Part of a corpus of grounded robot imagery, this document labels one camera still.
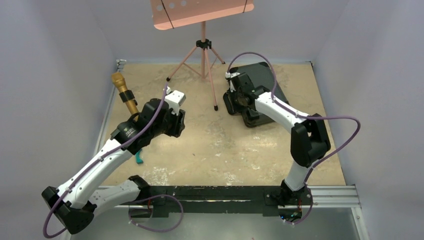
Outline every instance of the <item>gray floor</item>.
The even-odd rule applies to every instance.
[[[200,72],[200,65],[191,66]],[[172,64],[125,66],[122,74],[139,103],[139,110],[151,98],[160,98],[165,79],[175,67]],[[183,66],[169,83],[173,90],[187,97],[182,106],[186,111],[186,128],[181,137],[161,135],[153,139],[142,151],[143,164],[138,165],[133,157],[103,184],[117,185],[129,176],[140,175],[151,185],[279,185],[293,162],[290,134],[276,123],[247,128],[241,116],[227,113],[222,98],[228,89],[224,78],[227,67],[217,64],[212,70],[219,106],[219,111],[214,111],[209,81]],[[293,107],[305,113],[325,115],[309,64],[274,67],[279,85]],[[116,98],[107,134],[129,116],[125,104]],[[312,173],[309,184],[344,185],[338,156],[320,165]]]

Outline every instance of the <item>gray wall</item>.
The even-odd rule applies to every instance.
[[[371,239],[424,235],[423,9],[416,0],[350,0],[316,59],[327,114],[363,124],[340,161]],[[330,122],[337,145],[354,125]]]
[[[41,240],[41,192],[91,158],[116,63],[84,0],[2,0],[0,12],[0,235]]]
[[[348,1],[256,0],[251,12],[208,21],[206,37],[226,61],[245,51],[262,53],[273,63],[310,61],[318,55]],[[148,0],[88,3],[113,53],[121,59],[176,63],[200,39],[200,24],[157,30]],[[200,51],[196,51],[190,62],[199,57]]]

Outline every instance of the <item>black clamp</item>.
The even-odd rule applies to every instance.
[[[134,97],[133,91],[131,91],[131,90],[123,91],[123,92],[119,93],[119,96],[120,96],[120,99],[122,100],[123,103],[126,103],[130,100],[134,100],[135,105],[136,106],[138,105],[138,103],[137,103],[137,101]]]
[[[196,47],[201,48],[203,50],[205,49],[211,49],[212,48],[212,41],[209,41],[209,39],[205,39],[204,41],[202,40],[197,40],[196,41]]]

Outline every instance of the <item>music stand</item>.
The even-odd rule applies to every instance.
[[[154,27],[159,30],[174,29],[200,23],[201,39],[196,41],[195,46],[188,52],[171,74],[168,75],[166,80],[169,82],[182,65],[185,65],[188,69],[201,76],[201,79],[205,79],[206,61],[208,70],[207,75],[212,90],[213,108],[215,111],[218,111],[211,70],[217,59],[219,59],[222,64],[225,64],[225,61],[212,47],[212,42],[206,38],[206,21],[252,11],[254,8],[253,0],[150,0],[150,5],[153,13],[152,18]],[[187,59],[197,48],[201,49],[201,73],[186,64]],[[208,48],[216,56],[212,65],[209,61]]]

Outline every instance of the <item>black case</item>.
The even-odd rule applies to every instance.
[[[265,88],[269,90],[273,89],[273,86],[274,86],[273,73],[270,67],[268,66],[268,64],[264,61],[245,65],[245,66],[236,66],[231,68],[229,72],[231,74],[246,73],[249,76],[255,88],[259,86],[264,86]],[[284,95],[279,85],[277,85],[277,88],[275,89],[275,96],[279,98],[280,100],[282,100],[283,102],[285,102],[286,104],[289,104],[289,101],[287,101],[287,98]],[[224,99],[225,106],[228,113],[230,115],[235,115],[240,113],[241,116],[243,117],[244,124],[248,128],[254,128],[256,126],[273,122],[271,118],[269,118],[268,116],[262,113],[259,113],[248,107],[238,105],[234,101],[234,99],[236,99],[236,92],[231,92],[230,89],[228,89],[226,93],[224,93],[223,99]]]

